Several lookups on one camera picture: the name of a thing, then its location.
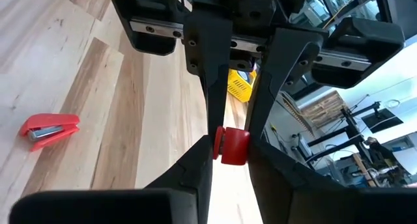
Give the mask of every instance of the wire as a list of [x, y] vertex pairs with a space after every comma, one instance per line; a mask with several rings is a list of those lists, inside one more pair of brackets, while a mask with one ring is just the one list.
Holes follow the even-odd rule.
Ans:
[[[417, 108], [417, 106], [415, 106], [415, 107], [413, 107], [413, 108], [411, 108], [411, 109], [409, 109], [409, 110], [407, 110], [407, 111], [404, 111], [404, 112], [402, 112], [401, 114], [403, 114], [403, 113], [407, 113], [407, 112], [409, 112], [409, 111], [411, 111], [411, 110], [415, 110], [416, 108]], [[386, 122], [386, 121], [388, 121], [388, 120], [394, 119], [394, 118], [396, 118], [396, 117], [397, 117], [397, 116], [393, 116], [393, 117], [390, 117], [390, 118], [388, 118], [388, 119], [385, 119], [385, 120], [383, 120], [383, 121], [381, 121], [381, 122], [378, 122], [378, 123], [376, 123], [375, 125], [373, 125], [372, 127], [370, 127], [370, 128], [369, 128], [369, 130], [374, 129], [374, 128], [375, 128], [375, 127], [377, 127], [378, 125], [380, 125], [380, 124], [382, 124], [382, 123], [384, 123], [384, 122]], [[363, 130], [361, 130], [361, 132], [360, 132], [360, 133], [358, 133], [357, 135], [355, 135], [355, 136], [353, 136], [353, 137], [351, 137], [351, 138], [348, 138], [348, 140], [354, 139], [355, 137], [358, 137], [358, 136], [362, 135], [362, 132], [363, 132], [363, 131], [365, 131], [365, 130], [366, 130], [366, 128], [367, 128], [367, 127], [365, 127]]]
[[326, 25], [323, 26], [323, 29], [326, 29], [327, 25], [330, 24], [330, 22], [336, 18], [336, 16], [338, 16], [338, 14], [349, 4], [351, 3], [353, 0], [348, 0], [347, 3], [345, 3], [331, 18], [330, 20], [326, 23]]
[[397, 83], [395, 83], [395, 84], [393, 84], [393, 85], [390, 85], [389, 87], [383, 88], [383, 89], [381, 89], [381, 90], [379, 90], [379, 91], [376, 91], [376, 92], [374, 92], [374, 93], [372, 93], [372, 94], [369, 94], [369, 95], [371, 96], [371, 95], [374, 95], [374, 94], [380, 93], [380, 92], [382, 92], [382, 91], [388, 90], [388, 89], [390, 89], [390, 88], [392, 88], [392, 87], [395, 87], [395, 86], [396, 86], [396, 85], [398, 85], [398, 84], [401, 84], [401, 83], [403, 83], [403, 82], [405, 82], [405, 81], [408, 81], [408, 80], [410, 80], [410, 79], [413, 79], [413, 78], [415, 78], [415, 77], [417, 77], [417, 75], [412, 76], [412, 77], [409, 77], [409, 78], [407, 78], [407, 79], [404, 79], [403, 81], [399, 81], [399, 82], [397, 82]]
[[277, 137], [277, 139], [278, 139], [278, 141], [280, 140], [280, 138], [281, 138], [281, 140], [283, 141], [283, 142], [286, 142], [286, 143], [292, 143], [294, 140], [295, 140], [295, 138], [293, 139], [293, 140], [291, 140], [291, 141], [285, 141], [284, 140], [284, 138], [278, 133], [278, 131], [276, 130], [276, 127], [271, 123], [271, 122], [269, 122], [269, 125], [270, 125], [270, 127], [271, 127], [271, 130], [272, 130], [272, 132], [274, 132], [274, 134], [276, 134], [275, 136]]
[[358, 107], [358, 105], [362, 103], [367, 97], [370, 97], [370, 95], [366, 94], [364, 97], [362, 97], [362, 99], [359, 100], [357, 104], [353, 105], [353, 107], [351, 107], [349, 110], [351, 111], [355, 110]]
[[[328, 146], [333, 146], [333, 147], [336, 147], [336, 145], [326, 145], [326, 146], [324, 146], [324, 149], [325, 149], [325, 150], [327, 150], [327, 147], [328, 147]], [[319, 159], [319, 160], [318, 160], [315, 164], [317, 165], [317, 164], [321, 161], [321, 159], [323, 159], [323, 158], [324, 158], [324, 156], [323, 156], [322, 158], [320, 158], [320, 159]], [[308, 162], [310, 162], [312, 159], [313, 159], [312, 157], [311, 157], [310, 159], [307, 159], [307, 160], [304, 162], [304, 165], [307, 165], [307, 163], [308, 163]]]
[[343, 121], [343, 119], [339, 119], [332, 127], [330, 127], [324, 134], [327, 134], [327, 132], [329, 132], [330, 130], [333, 129], [333, 127], [337, 124], [339, 124], [339, 122]]
[[334, 155], [336, 155], [337, 152], [350, 152], [352, 154], [355, 154], [356, 153], [356, 152], [352, 152], [350, 150], [345, 150], [345, 149], [338, 150], [338, 151], [334, 152], [333, 155], [332, 155], [332, 160], [333, 161], [334, 161]]
[[319, 162], [323, 159], [324, 157], [322, 157], [322, 158], [320, 158], [316, 163], [314, 163], [314, 165], [313, 165], [313, 168], [315, 168], [318, 164], [319, 164]]
[[345, 119], [342, 119], [342, 121], [338, 124], [338, 126], [336, 126], [333, 130], [332, 130], [332, 133], [333, 132], [335, 132], [338, 128], [339, 128], [339, 126], [343, 123], [345, 121]]

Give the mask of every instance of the floor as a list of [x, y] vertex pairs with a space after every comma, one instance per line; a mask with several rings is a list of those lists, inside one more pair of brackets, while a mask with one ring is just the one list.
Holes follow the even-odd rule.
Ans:
[[[0, 223], [20, 197], [52, 189], [142, 188], [206, 132], [184, 49], [134, 51], [110, 0], [0, 0]], [[37, 113], [81, 129], [36, 152], [17, 132]], [[245, 107], [228, 98], [225, 125]], [[209, 223], [261, 223], [247, 167], [214, 164]]]

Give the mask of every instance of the metal frame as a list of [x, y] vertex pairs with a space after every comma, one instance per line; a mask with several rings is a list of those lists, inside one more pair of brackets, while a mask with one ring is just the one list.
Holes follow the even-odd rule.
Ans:
[[[268, 2], [275, 4], [275, 12], [271, 12]], [[238, 5], [232, 13], [224, 10], [230, 5]], [[116, 4], [116, 10], [124, 21], [128, 35], [149, 36], [155, 41], [159, 38], [182, 39], [187, 70], [201, 80], [207, 105], [208, 135], [203, 136], [179, 160], [179, 166], [174, 165], [173, 168], [181, 168], [181, 173], [178, 173], [179, 169], [171, 168], [158, 178], [158, 187], [180, 190], [187, 187], [197, 191], [199, 222], [207, 222], [213, 159], [211, 148], [216, 128], [223, 124], [227, 73], [233, 63], [252, 67], [254, 60], [261, 58], [245, 130], [251, 135], [248, 165], [264, 223], [287, 223], [295, 218], [296, 209], [291, 204], [300, 201], [295, 198], [298, 188], [317, 186], [329, 192], [341, 188], [262, 142], [266, 120], [281, 88], [293, 83], [308, 70], [314, 70], [313, 77], [321, 83], [344, 88], [352, 87], [370, 75], [403, 47], [401, 31], [397, 27], [349, 18], [329, 36], [325, 30], [289, 25], [285, 17], [290, 7], [279, 0], [194, 0], [192, 12], [177, 17], [171, 16], [176, 12], [166, 14], [169, 17], [164, 20], [160, 19], [162, 15], [153, 18], [141, 15], [126, 17], [120, 13], [120, 6]], [[380, 27], [383, 33], [372, 31], [369, 34], [369, 26]], [[358, 47], [360, 40], [359, 44], [366, 44], [370, 46], [368, 48], [386, 46], [390, 49], [384, 54], [367, 52], [372, 49], [364, 49], [362, 45]]]
[[323, 2], [328, 13], [330, 13], [330, 17], [334, 16], [336, 14], [336, 9], [332, 6], [331, 0], [323, 0]]
[[325, 25], [327, 25], [327, 28], [331, 28], [339, 24], [344, 18], [350, 16], [353, 12], [357, 11], [359, 8], [363, 7], [366, 3], [370, 1], [371, 0], [366, 0], [359, 3], [359, 0], [354, 0], [340, 11], [340, 13], [332, 20], [332, 22], [329, 23], [330, 19], [332, 19], [330, 17], [327, 20], [323, 21], [322, 24], [320, 24], [318, 27], [323, 28]]
[[396, 23], [403, 28], [405, 39], [417, 33], [415, 0], [377, 0], [381, 18], [390, 23]]
[[317, 154], [314, 154], [311, 157], [307, 157], [306, 159], [309, 161], [308, 165], [310, 168], [313, 169], [313, 166], [311, 165], [311, 161], [315, 161], [318, 160], [319, 158], [322, 158], [323, 156], [327, 156], [331, 153], [335, 153], [339, 150], [342, 150], [346, 147], [349, 147], [351, 145], [355, 145], [356, 148], [359, 151], [359, 154], [361, 155], [361, 157], [364, 160], [367, 160], [369, 163], [372, 163], [372, 159], [371, 156], [369, 155], [369, 152], [367, 151], [367, 149], [363, 146], [363, 142], [365, 141], [365, 139], [360, 135], [360, 132], [358, 130], [358, 128], [356, 127], [356, 122], [354, 120], [354, 117], [357, 115], [360, 115], [362, 113], [365, 113], [366, 111], [369, 111], [371, 109], [373, 109], [376, 113], [378, 113], [378, 108], [380, 107], [380, 103], [379, 102], [375, 102], [374, 104], [365, 107], [361, 110], [358, 110], [354, 113], [351, 113], [350, 110], [346, 110], [346, 109], [341, 109], [341, 112], [343, 114], [343, 116], [345, 117], [347, 126], [343, 127], [341, 129], [338, 129], [332, 133], [328, 133], [314, 141], [311, 141], [308, 143], [309, 147], [313, 147], [315, 145], [318, 145], [319, 143], [322, 143], [328, 139], [331, 139], [341, 133], [346, 133], [347, 137], [349, 138], [348, 141], [336, 146], [336, 147], [332, 147], [328, 150], [324, 150], [322, 152], [319, 152]]

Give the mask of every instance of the screw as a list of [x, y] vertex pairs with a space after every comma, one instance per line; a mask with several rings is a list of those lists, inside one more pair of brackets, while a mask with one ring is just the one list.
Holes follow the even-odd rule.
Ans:
[[173, 35], [175, 38], [180, 38], [180, 37], [181, 37], [181, 33], [180, 33], [180, 32], [178, 32], [178, 31], [174, 31], [174, 32], [172, 32], [172, 35]]
[[303, 60], [303, 61], [300, 61], [299, 64], [302, 65], [302, 66], [305, 66], [305, 65], [308, 64], [308, 61], [307, 60]]
[[148, 32], [150, 32], [150, 33], [155, 32], [154, 28], [149, 27], [149, 26], [146, 26], [146, 31], [148, 31]]
[[259, 46], [256, 48], [257, 52], [264, 52], [265, 51], [265, 47], [264, 46]]
[[341, 65], [342, 65], [343, 67], [349, 67], [351, 64], [352, 64], [352, 62], [350, 62], [350, 61], [343, 61], [343, 62], [341, 63]]
[[195, 45], [197, 45], [197, 42], [195, 42], [194, 40], [190, 40], [190, 41], [188, 41], [188, 44], [190, 46], [195, 46]]
[[190, 67], [191, 68], [197, 68], [198, 62], [195, 60], [190, 61]]

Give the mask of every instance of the yellow basket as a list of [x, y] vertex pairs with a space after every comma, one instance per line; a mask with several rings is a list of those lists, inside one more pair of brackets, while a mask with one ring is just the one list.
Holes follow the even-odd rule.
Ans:
[[227, 90], [242, 103], [249, 101], [252, 94], [256, 71], [250, 74], [242, 71], [230, 70], [227, 80]]

